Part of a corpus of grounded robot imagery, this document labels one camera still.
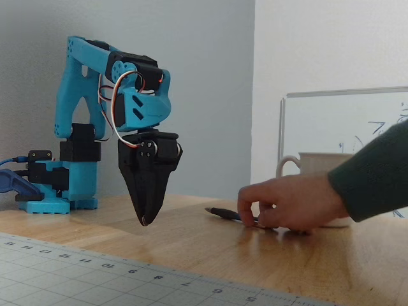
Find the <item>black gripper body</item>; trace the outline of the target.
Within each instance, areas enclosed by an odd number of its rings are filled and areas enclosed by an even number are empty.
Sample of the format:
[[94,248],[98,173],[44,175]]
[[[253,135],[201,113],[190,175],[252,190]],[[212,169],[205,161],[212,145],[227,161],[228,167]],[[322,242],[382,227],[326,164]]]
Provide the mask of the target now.
[[124,136],[124,140],[136,144],[137,147],[118,143],[120,172],[174,171],[182,155],[178,137],[175,133],[159,130],[143,130]]

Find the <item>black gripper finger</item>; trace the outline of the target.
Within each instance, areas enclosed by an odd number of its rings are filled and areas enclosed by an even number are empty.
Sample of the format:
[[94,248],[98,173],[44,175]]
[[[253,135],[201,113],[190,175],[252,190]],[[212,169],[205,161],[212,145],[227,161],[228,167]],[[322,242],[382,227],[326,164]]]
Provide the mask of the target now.
[[142,224],[152,223],[157,215],[156,153],[155,142],[143,142],[136,154],[138,216]]
[[[134,206],[134,210],[136,212],[137,218],[140,222],[140,217],[138,216],[138,195],[137,195],[137,170],[132,170],[131,168],[125,167],[125,168],[121,168],[120,172],[122,174],[122,176],[124,177],[127,189],[129,191],[129,195],[131,197],[131,201],[133,203]],[[167,187],[167,183],[168,183],[168,179],[170,176],[170,172],[169,171],[156,171],[156,175],[157,175],[157,204],[158,204],[158,208],[157,208],[157,215],[159,213],[159,211],[161,210],[161,207],[163,206],[163,201],[164,201],[164,196],[165,196],[165,192],[166,192],[166,187]],[[140,222],[140,224],[142,226],[148,226],[150,224],[142,224]]]

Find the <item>person's bare hand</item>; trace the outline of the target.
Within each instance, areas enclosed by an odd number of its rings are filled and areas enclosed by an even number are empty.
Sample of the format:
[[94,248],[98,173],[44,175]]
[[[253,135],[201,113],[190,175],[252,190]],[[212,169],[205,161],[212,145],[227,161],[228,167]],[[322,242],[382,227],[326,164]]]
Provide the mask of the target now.
[[254,226],[252,204],[259,203],[258,222],[265,228],[310,233],[335,219],[349,216],[326,173],[288,175],[243,187],[237,210],[247,227]]

